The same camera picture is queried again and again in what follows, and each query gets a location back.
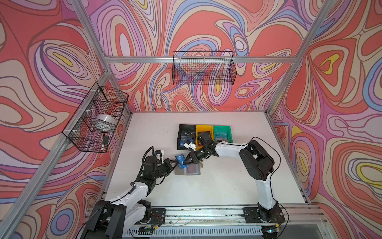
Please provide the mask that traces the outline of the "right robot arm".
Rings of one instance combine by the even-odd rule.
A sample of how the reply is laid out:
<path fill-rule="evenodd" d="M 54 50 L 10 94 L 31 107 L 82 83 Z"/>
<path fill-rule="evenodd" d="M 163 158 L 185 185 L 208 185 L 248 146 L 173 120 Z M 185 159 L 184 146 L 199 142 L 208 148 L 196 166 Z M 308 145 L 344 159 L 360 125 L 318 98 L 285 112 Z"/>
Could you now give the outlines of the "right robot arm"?
<path fill-rule="evenodd" d="M 214 141 L 207 132 L 201 132 L 197 139 L 202 144 L 200 149 L 197 149 L 197 145 L 190 140 L 184 142 L 184 147 L 190 152 L 185 157 L 183 165 L 197 164 L 211 156 L 241 159 L 247 173 L 256 181 L 259 196 L 258 207 L 255 211 L 257 218 L 264 223 L 282 224 L 285 222 L 282 209 L 274 198 L 271 185 L 275 161 L 260 143 L 254 139 L 245 144 Z"/>

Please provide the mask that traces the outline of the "grey card holder wallet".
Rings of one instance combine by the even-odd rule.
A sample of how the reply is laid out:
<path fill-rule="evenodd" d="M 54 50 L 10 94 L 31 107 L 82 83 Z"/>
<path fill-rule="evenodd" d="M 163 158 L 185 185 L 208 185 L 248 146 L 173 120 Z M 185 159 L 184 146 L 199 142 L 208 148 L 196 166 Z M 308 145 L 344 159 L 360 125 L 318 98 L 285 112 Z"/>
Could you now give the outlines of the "grey card holder wallet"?
<path fill-rule="evenodd" d="M 187 165 L 186 168 L 180 168 L 179 166 L 175 169 L 175 175 L 181 176 L 195 176 L 201 174 L 202 164 L 191 164 Z"/>

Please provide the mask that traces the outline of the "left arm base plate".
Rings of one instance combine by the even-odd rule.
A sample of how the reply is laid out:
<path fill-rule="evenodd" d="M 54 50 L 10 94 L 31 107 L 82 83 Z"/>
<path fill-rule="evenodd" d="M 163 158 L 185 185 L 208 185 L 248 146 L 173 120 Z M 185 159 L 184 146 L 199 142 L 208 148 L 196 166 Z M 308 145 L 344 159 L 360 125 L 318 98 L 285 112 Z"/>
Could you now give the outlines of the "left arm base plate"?
<path fill-rule="evenodd" d="M 166 209 L 154 208 L 150 213 L 147 213 L 144 218 L 138 222 L 141 225 L 162 225 L 165 224 Z"/>

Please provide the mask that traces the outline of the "blue credit card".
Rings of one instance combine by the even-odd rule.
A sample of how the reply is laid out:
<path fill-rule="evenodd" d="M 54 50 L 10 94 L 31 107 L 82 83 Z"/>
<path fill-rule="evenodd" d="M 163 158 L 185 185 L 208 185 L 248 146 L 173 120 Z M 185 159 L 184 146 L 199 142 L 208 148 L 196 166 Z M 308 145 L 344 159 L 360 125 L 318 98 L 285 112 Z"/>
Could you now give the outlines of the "blue credit card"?
<path fill-rule="evenodd" d="M 176 156 L 176 160 L 178 161 L 178 163 L 179 163 L 179 167 L 180 167 L 181 169 L 183 169 L 183 168 L 187 168 L 187 167 L 188 167 L 188 165 L 185 164 L 185 160 L 186 160 L 186 158 L 185 158 L 185 156 L 184 156 L 183 154 L 177 155 L 177 156 Z"/>

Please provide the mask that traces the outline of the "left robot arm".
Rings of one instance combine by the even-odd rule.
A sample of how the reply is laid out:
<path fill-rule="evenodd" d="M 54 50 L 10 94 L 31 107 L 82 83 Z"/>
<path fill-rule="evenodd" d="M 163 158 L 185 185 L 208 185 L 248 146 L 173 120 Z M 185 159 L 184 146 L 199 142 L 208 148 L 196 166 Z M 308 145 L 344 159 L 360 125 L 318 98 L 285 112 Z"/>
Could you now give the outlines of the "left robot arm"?
<path fill-rule="evenodd" d="M 136 224 L 152 233 L 165 223 L 165 209 L 154 210 L 146 197 L 178 166 L 150 147 L 144 153 L 136 179 L 121 195 L 96 202 L 91 215 L 75 236 L 77 239 L 121 239 Z"/>

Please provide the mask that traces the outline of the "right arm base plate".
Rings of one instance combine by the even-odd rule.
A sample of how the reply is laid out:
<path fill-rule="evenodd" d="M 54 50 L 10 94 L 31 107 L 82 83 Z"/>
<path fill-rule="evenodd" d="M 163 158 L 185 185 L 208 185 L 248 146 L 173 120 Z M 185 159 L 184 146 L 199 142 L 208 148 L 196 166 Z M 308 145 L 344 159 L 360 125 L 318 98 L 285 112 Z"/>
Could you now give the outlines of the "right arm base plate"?
<path fill-rule="evenodd" d="M 244 207 L 243 214 L 241 215 L 246 223 L 273 223 L 282 224 L 285 223 L 285 217 L 278 205 L 275 205 L 272 209 L 265 209 L 260 207 Z"/>

